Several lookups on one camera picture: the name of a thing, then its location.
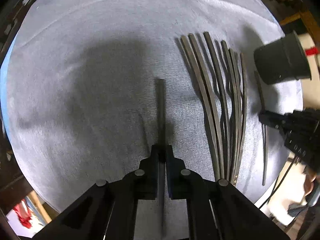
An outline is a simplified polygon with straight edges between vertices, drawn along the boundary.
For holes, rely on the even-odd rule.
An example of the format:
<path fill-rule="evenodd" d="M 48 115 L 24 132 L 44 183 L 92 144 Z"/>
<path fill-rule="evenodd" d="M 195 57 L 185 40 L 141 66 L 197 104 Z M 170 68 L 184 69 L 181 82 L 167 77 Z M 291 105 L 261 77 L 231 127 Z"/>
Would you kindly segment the grey table cloth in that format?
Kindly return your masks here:
<path fill-rule="evenodd" d="M 288 152 L 270 130 L 267 179 L 253 52 L 284 33 L 261 0 L 37 0 L 2 68 L 1 107 L 17 163 L 59 212 L 92 185 L 135 171 L 157 142 L 156 79 L 165 80 L 166 140 L 187 168 L 214 179 L 209 125 L 180 39 L 203 33 L 243 53 L 247 124 L 237 188 L 256 202 Z"/>

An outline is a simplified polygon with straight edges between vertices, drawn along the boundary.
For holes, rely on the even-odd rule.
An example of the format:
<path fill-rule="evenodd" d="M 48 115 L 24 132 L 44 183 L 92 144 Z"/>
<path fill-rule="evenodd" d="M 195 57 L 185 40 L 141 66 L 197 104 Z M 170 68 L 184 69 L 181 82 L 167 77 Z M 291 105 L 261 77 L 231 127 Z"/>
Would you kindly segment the grey chopstick holder cup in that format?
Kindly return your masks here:
<path fill-rule="evenodd" d="M 306 53 L 295 31 L 254 51 L 254 62 L 267 85 L 312 79 Z"/>

